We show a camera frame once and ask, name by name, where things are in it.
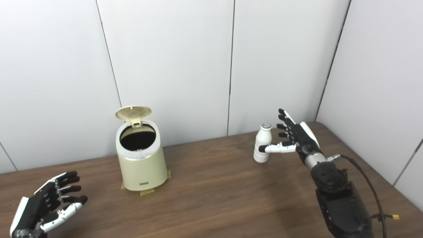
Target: cream trash can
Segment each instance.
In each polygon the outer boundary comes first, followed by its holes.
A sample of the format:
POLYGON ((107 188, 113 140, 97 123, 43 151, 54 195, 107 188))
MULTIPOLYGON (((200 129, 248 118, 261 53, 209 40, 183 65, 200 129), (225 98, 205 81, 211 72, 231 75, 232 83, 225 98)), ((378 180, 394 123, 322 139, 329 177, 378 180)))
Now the cream trash can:
POLYGON ((155 188, 168 177, 159 129, 154 122, 144 119, 150 114, 150 108, 141 106, 124 107, 115 114, 129 121, 116 133, 116 150, 124 186, 131 191, 155 188))

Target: robotic hand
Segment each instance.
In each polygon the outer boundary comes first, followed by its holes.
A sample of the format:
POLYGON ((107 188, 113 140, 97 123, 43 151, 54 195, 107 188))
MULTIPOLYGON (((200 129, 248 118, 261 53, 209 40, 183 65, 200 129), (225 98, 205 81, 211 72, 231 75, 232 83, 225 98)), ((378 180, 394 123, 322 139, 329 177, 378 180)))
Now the robotic hand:
POLYGON ((280 137, 289 141, 259 146, 260 152, 297 152, 303 164, 310 169, 316 184, 316 196, 328 230, 336 238, 373 238, 372 221, 354 184, 348 181, 346 169, 339 170, 332 162, 340 157, 325 158, 313 132, 305 122, 296 124, 289 114, 279 109, 277 124, 280 137))
POLYGON ((61 225, 87 202, 86 196, 64 196, 81 190, 81 186, 67 186, 79 182, 76 171, 51 178, 32 197, 22 197, 10 227, 11 238, 46 238, 47 232, 61 225), (69 202, 62 210, 61 204, 69 202))

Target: wooden table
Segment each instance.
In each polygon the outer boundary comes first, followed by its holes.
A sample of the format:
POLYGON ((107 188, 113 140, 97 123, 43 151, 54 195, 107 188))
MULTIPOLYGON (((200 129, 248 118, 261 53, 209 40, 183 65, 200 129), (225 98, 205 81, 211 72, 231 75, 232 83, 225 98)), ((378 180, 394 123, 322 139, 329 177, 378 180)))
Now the wooden table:
MULTIPOLYGON (((324 125, 309 123, 326 156, 355 158, 370 177, 385 213, 388 237, 423 237, 423 213, 354 154, 324 125)), ((273 130, 274 141, 279 141, 273 130)), ((140 196, 121 190, 116 156, 66 163, 0 175, 0 236, 9 227, 22 196, 31 196, 47 179, 78 171, 80 195, 89 200, 70 220, 49 233, 49 238, 328 238, 309 170, 296 153, 271 154, 265 164, 253 160, 256 133, 246 133, 164 148, 172 178, 140 196)), ((377 213, 373 195, 361 174, 348 168, 370 214, 377 213)), ((374 220, 376 237, 380 223, 374 220)))

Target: black cable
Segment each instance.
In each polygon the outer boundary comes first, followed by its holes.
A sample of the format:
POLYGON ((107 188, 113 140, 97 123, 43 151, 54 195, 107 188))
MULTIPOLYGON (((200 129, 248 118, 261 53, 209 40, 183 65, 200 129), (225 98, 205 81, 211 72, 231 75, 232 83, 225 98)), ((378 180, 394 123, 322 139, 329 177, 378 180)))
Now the black cable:
POLYGON ((357 162, 355 162, 354 159, 352 159, 352 158, 350 158, 348 156, 345 156, 345 155, 340 155, 340 156, 342 158, 348 160, 350 163, 352 163, 358 169, 358 171, 361 172, 361 174, 363 175, 363 177, 366 179, 367 184, 369 185, 371 191, 373 192, 374 198, 376 199, 377 207, 379 208, 379 214, 380 214, 380 216, 382 218, 382 236, 383 236, 383 238, 387 238, 387 235, 386 235, 386 233, 387 233, 386 232, 386 224, 385 224, 385 218, 383 216, 384 213, 383 213, 383 210, 382 210, 382 205, 380 203, 379 197, 376 194, 376 191, 374 190, 373 185, 370 182, 370 179, 367 177, 366 173, 363 171, 363 169, 360 167, 360 165, 358 165, 357 162))

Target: white wall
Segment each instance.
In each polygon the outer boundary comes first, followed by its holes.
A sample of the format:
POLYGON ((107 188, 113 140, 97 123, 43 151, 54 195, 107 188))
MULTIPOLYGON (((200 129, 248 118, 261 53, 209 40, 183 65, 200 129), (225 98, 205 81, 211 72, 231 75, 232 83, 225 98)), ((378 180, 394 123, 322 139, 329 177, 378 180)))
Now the white wall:
POLYGON ((423 136, 421 9, 352 1, 317 116, 390 183, 423 136))
POLYGON ((233 0, 98 0, 122 105, 163 145, 226 135, 233 0))
POLYGON ((16 171, 6 152, 0 146, 0 174, 16 171))
POLYGON ((0 141, 17 168, 115 154, 120 105, 95 0, 1 1, 0 32, 0 141))
POLYGON ((314 121, 349 0, 236 1, 229 135, 314 121))
POLYGON ((423 149, 416 152, 410 164, 399 178, 395 188, 423 211, 423 149))

